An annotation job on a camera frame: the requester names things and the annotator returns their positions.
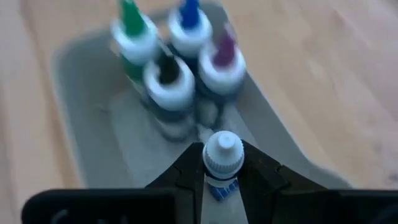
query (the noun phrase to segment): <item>green dropper tip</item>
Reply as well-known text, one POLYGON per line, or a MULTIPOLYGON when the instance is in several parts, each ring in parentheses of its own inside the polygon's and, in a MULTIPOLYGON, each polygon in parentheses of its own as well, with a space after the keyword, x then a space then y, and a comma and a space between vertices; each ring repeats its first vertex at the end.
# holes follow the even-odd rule
POLYGON ((146 24, 139 13, 136 3, 132 0, 120 0, 120 18, 124 24, 124 32, 129 37, 143 33, 146 24))

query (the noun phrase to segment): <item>gray plastic tray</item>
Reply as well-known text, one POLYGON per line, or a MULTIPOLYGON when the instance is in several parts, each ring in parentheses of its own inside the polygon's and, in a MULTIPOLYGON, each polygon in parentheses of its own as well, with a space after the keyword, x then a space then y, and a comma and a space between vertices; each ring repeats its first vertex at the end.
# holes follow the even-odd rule
MULTIPOLYGON (((217 31, 228 20, 226 12, 214 2, 201 6, 217 39, 217 31)), ((149 17, 160 23, 168 11, 149 17)), ((166 170, 195 137, 171 143, 152 127, 152 115, 140 104, 118 56, 109 49, 111 39, 109 30, 99 30, 71 41, 55 54, 52 75, 57 99, 85 186, 143 187, 166 170)), ((227 110, 226 120, 226 129, 299 174, 329 188, 349 187, 306 159, 250 75, 236 105, 227 110)), ((203 223, 247 223, 239 193, 218 203, 204 189, 203 223)))

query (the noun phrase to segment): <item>wooden surface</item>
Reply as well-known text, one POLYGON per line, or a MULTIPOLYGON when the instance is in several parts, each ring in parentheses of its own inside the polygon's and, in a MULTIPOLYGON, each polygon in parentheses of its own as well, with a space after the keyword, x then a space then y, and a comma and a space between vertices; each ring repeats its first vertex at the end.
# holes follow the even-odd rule
MULTIPOLYGON (((176 2, 137 0, 143 12, 176 2)), ((355 187, 397 188, 397 3, 222 2, 249 72, 303 153, 355 187)), ((50 60, 66 41, 108 26, 116 14, 116 0, 0 0, 2 221, 17 220, 38 191, 80 186, 50 60)))

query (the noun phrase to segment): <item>blue bottle cap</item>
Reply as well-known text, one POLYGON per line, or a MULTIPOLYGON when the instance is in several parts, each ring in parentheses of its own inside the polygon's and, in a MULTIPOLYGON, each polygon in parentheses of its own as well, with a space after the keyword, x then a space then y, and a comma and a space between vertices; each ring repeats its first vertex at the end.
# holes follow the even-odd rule
POLYGON ((185 0, 180 8, 181 26, 185 30, 194 29, 199 24, 198 0, 185 0))

